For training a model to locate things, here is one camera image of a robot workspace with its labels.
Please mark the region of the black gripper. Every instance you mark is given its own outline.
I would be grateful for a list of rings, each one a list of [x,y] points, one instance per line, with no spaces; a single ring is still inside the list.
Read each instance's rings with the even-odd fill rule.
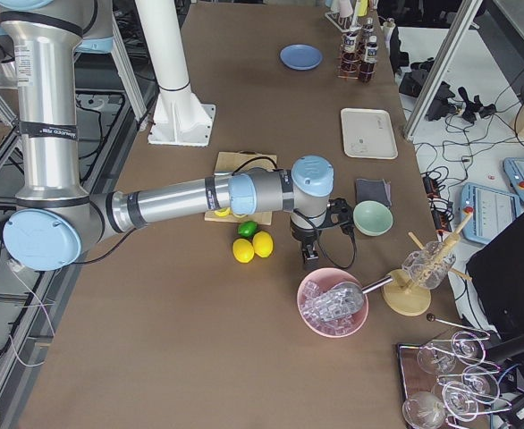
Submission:
[[[290,226],[292,237],[300,243],[303,270],[318,269],[317,242],[324,228],[304,214],[291,214]]]

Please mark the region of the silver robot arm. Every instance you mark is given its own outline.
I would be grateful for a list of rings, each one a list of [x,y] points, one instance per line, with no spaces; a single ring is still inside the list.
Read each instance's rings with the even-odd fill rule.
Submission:
[[[23,265],[53,271],[116,234],[222,208],[237,215],[284,211],[303,231],[325,220],[334,169],[320,156],[303,156],[289,170],[255,168],[162,189],[89,194],[80,185],[73,56],[111,51],[111,4],[2,1],[0,21],[13,41],[24,163],[3,242]]]

